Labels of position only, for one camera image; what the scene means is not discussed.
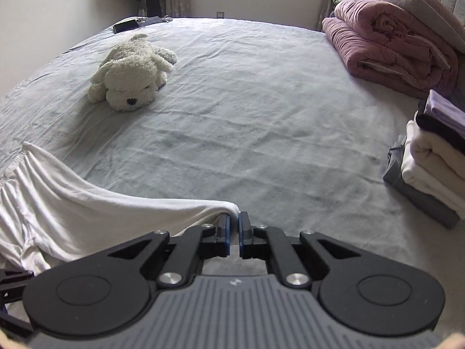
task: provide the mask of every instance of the gray folded cloth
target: gray folded cloth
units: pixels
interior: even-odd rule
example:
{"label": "gray folded cloth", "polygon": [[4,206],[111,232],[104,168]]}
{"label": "gray folded cloth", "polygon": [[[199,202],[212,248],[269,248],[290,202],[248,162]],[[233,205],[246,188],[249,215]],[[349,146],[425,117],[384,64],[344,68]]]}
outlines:
{"label": "gray folded cloth", "polygon": [[383,180],[392,185],[417,208],[437,220],[443,226],[447,228],[454,228],[460,221],[460,218],[455,211],[451,210],[444,203],[438,201],[432,195],[424,194],[410,185],[407,185],[402,179],[400,167],[404,157],[405,140],[405,135],[399,136],[397,142],[389,150],[389,163],[383,176]]}

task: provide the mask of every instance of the pink comforter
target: pink comforter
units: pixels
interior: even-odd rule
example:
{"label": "pink comforter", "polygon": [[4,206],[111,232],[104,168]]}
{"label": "pink comforter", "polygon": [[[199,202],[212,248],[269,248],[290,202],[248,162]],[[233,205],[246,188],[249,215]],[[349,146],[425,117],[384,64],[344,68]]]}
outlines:
{"label": "pink comforter", "polygon": [[323,30],[350,74],[414,97],[443,96],[457,81],[455,51],[405,10],[383,1],[343,0]]}

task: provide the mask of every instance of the cream folded cloth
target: cream folded cloth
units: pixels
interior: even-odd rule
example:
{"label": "cream folded cloth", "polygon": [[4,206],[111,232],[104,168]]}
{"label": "cream folded cloth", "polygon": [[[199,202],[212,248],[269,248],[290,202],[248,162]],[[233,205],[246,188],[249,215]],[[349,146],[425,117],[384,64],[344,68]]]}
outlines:
{"label": "cream folded cloth", "polygon": [[465,219],[465,199],[444,186],[413,159],[410,151],[414,131],[415,122],[411,120],[407,123],[407,140],[401,166],[402,179],[418,191],[434,196],[454,210],[461,219]]}
{"label": "cream folded cloth", "polygon": [[465,155],[440,136],[413,124],[410,152],[415,162],[465,199]]}
{"label": "cream folded cloth", "polygon": [[237,220],[239,208],[230,202],[111,192],[24,143],[0,179],[0,253],[38,274],[158,229],[174,235],[221,213]]}

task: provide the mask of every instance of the black folded cloth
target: black folded cloth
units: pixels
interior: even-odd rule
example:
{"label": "black folded cloth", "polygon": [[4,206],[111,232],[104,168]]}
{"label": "black folded cloth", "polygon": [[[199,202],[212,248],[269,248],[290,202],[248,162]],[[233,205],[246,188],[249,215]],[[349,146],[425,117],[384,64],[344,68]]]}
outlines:
{"label": "black folded cloth", "polygon": [[418,113],[415,121],[417,125],[425,131],[439,135],[441,138],[446,140],[455,149],[462,152],[465,155],[465,139],[462,138],[452,128],[447,127],[444,123],[430,117],[425,114],[426,99],[421,100],[418,103]]}

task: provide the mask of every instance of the stuffed animal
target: stuffed animal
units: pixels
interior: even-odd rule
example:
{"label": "stuffed animal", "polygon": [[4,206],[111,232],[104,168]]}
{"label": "stuffed animal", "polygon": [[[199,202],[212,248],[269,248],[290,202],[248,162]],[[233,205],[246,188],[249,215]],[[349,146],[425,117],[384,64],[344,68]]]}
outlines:
{"label": "stuffed animal", "polygon": [[92,76],[87,98],[106,101],[115,110],[133,111],[147,106],[167,82],[177,56],[166,48],[152,46],[146,34],[136,34],[117,44]]}

